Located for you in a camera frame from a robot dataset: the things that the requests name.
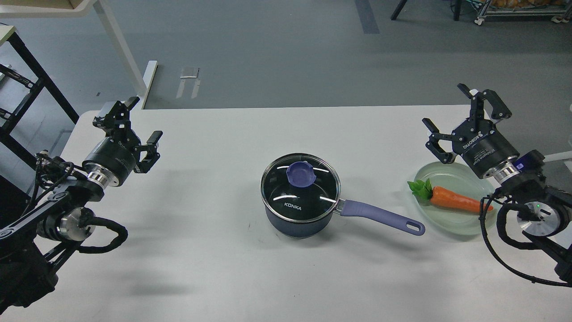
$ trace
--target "glass lid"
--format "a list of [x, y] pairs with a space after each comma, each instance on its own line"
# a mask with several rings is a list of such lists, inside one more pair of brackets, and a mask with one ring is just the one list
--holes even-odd
[[337, 173], [310, 154], [289, 154], [272, 162], [261, 182], [264, 203], [282, 219], [311, 222], [330, 213], [340, 195]]

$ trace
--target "green leaves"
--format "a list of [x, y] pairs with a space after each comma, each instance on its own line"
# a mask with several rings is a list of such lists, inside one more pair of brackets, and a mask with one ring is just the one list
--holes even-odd
[[431, 187], [431, 182], [429, 179], [427, 179], [427, 181], [408, 181], [407, 184], [409, 185], [409, 189], [411, 189], [412, 195], [416, 195], [417, 197], [424, 200], [429, 200], [431, 197], [433, 197], [433, 188]]

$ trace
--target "transparent plate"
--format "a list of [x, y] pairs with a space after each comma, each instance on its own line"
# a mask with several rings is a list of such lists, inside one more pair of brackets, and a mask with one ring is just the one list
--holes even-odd
[[[425, 181], [427, 179], [431, 179], [431, 186], [441, 186], [476, 200], [494, 191], [490, 182], [479, 179], [469, 167], [458, 163], [429, 163], [419, 169], [415, 175], [415, 180]], [[458, 235], [480, 234], [477, 213], [434, 206], [429, 201], [417, 197], [415, 199], [423, 215], [444, 230]], [[485, 220], [487, 228], [496, 220], [497, 207], [495, 205], [493, 207], [494, 209], [487, 213]]]

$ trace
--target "plastic carrot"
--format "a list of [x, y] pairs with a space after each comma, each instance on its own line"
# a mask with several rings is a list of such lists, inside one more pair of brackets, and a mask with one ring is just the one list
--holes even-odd
[[473, 213], [480, 212], [479, 201], [454, 193], [453, 191], [443, 187], [431, 187], [429, 179], [427, 179], [426, 182], [423, 180], [417, 180], [415, 182], [408, 181], [407, 184], [409, 185], [413, 195], [416, 195], [423, 200], [429, 200], [433, 205], [467, 210]]

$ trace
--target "saucepan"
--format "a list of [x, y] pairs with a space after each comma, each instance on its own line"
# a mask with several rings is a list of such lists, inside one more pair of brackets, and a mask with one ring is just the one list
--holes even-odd
[[326, 227], [332, 214], [365, 217], [413, 235], [425, 226], [411, 218], [363, 202], [340, 198], [340, 179], [326, 161], [294, 153], [272, 162], [264, 171], [260, 192], [272, 225], [291, 237], [309, 237]]

